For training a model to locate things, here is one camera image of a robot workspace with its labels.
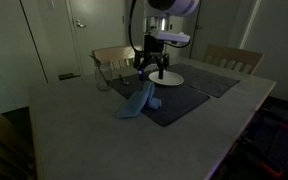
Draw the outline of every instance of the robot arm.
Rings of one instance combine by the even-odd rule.
[[[144,69],[150,64],[157,64],[159,78],[163,79],[163,72],[169,66],[169,55],[163,53],[165,41],[190,42],[190,37],[184,33],[167,31],[169,17],[188,16],[198,3],[199,0],[144,0],[144,51],[135,50],[134,59],[134,68],[138,70],[141,80]]]

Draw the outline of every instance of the floor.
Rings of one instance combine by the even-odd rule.
[[[273,97],[268,97],[263,103],[262,107],[271,108],[278,107],[288,111],[288,102],[276,99]],[[31,122],[29,115],[29,108],[22,108],[15,111],[7,112],[3,114],[6,116],[14,125],[18,132],[31,144],[33,144],[32,133],[31,133]],[[220,179],[237,180],[237,179],[267,179],[267,176],[263,172],[258,171],[258,169],[247,161],[238,161],[238,167],[235,172],[228,176],[224,176]]]

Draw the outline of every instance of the dark placemat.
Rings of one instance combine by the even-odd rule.
[[[168,71],[183,76],[184,83],[214,97],[221,97],[239,80],[224,77],[190,65],[176,64],[170,66]]]
[[[128,99],[135,91],[142,90],[144,81],[140,81],[137,74],[125,77],[125,79],[130,82],[129,86],[122,85],[122,81],[119,79],[113,80],[111,84],[125,98]],[[175,122],[209,99],[209,96],[185,84],[179,86],[156,85],[153,97],[162,100],[162,107],[158,110],[144,107],[142,112],[163,127]]]

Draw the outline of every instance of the chair back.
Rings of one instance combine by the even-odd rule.
[[[135,48],[140,50],[141,46],[135,46]],[[93,50],[90,56],[94,59],[95,63],[110,63],[111,68],[114,70],[132,66],[135,52],[131,46],[116,46]]]
[[[263,56],[243,49],[208,45],[203,62],[252,75]]]
[[[0,114],[0,179],[34,179],[34,152]]]

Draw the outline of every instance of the towel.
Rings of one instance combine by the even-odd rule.
[[[136,117],[144,106],[157,110],[162,106],[162,101],[153,97],[154,91],[154,83],[145,81],[142,91],[134,92],[132,94],[126,103],[119,109],[116,118]]]

